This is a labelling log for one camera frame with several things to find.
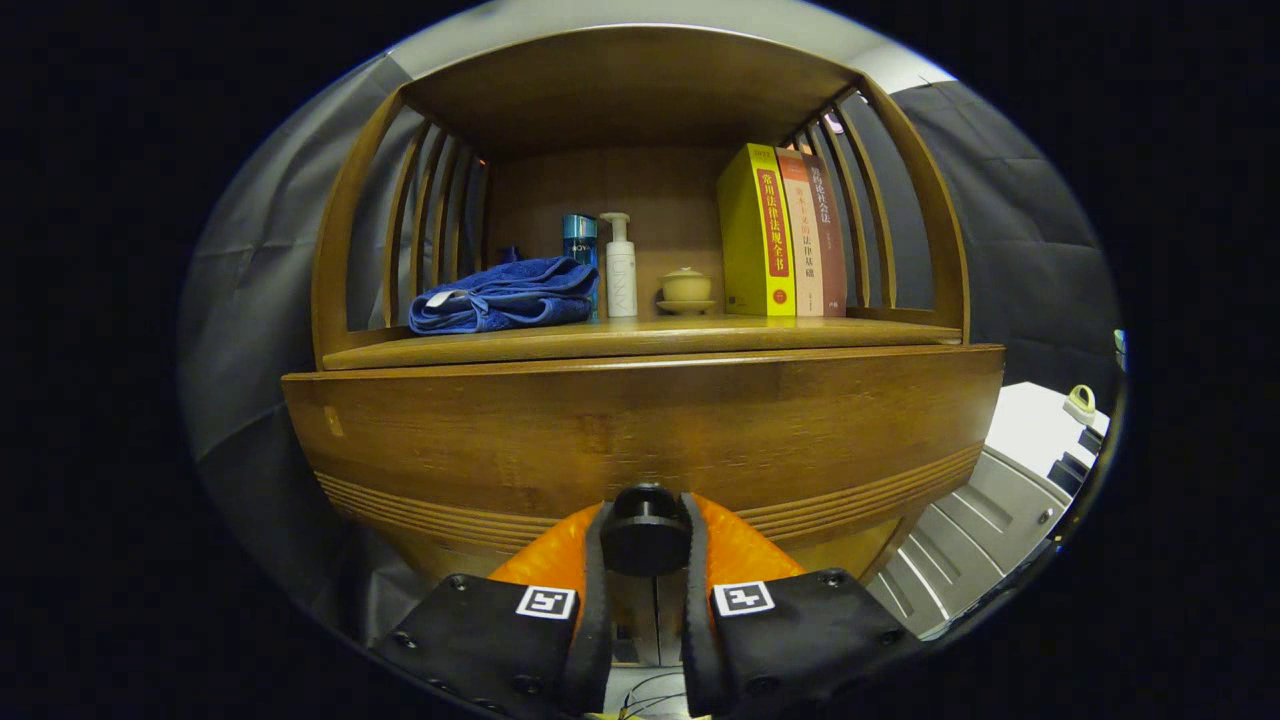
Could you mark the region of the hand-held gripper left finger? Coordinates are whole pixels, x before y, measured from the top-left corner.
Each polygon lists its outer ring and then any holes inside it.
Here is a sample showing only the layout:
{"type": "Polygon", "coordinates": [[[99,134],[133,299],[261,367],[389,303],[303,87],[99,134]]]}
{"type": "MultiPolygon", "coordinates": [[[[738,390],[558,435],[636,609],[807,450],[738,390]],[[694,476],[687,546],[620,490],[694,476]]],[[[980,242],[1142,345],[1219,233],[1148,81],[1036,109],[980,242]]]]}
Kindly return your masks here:
{"type": "Polygon", "coordinates": [[[452,574],[375,655],[430,689],[502,717],[580,717],[605,707],[613,657],[602,528],[611,502],[557,523],[518,557],[557,562],[511,580],[452,574]]]}

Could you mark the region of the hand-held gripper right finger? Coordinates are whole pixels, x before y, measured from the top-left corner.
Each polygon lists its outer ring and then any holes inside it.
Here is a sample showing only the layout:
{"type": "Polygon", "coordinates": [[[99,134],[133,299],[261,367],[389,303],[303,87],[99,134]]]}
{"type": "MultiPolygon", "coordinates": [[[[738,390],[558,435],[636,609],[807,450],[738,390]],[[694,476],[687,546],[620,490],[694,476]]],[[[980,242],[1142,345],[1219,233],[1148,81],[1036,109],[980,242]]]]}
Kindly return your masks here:
{"type": "Polygon", "coordinates": [[[710,578],[710,523],[698,497],[691,527],[681,662],[694,717],[815,717],[925,652],[842,568],[744,582],[710,578]]]}

